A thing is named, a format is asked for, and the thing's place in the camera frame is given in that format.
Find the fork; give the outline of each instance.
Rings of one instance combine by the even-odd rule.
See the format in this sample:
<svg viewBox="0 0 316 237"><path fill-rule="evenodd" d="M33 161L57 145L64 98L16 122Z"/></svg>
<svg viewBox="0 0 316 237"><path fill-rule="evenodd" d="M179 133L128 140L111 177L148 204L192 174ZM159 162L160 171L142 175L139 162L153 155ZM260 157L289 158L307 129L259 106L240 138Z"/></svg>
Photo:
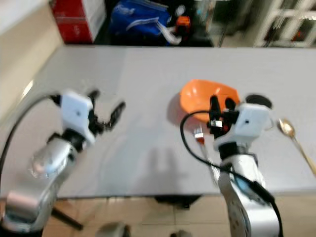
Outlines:
<svg viewBox="0 0 316 237"><path fill-rule="evenodd" d="M199 127L197 127L196 129L194 129L194 138L196 139L197 143L199 143L199 145L201 147L204 159L210 163L213 163L213 160L209 157L206 146L205 146L205 139L204 139L204 134L203 134L201 125ZM209 171L210 171L210 174L211 174L212 179L214 181L214 184L216 186L218 186L218 179L220 176L219 170L213 166L210 166Z"/></svg>

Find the orange plastic dustpan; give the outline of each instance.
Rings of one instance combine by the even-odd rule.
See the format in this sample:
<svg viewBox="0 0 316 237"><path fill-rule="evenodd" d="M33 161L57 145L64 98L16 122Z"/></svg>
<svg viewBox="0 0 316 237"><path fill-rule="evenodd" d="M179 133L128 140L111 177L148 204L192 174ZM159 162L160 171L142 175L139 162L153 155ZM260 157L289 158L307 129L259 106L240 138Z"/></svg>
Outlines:
<svg viewBox="0 0 316 237"><path fill-rule="evenodd" d="M217 95L221 111L226 108L225 100L227 98L231 98L236 104L239 103L239 96L234 88L214 81L194 79L182 88L180 104L187 113L209 110L209 100L212 95ZM196 114L194 117L203 122L209 121L208 114Z"/></svg>

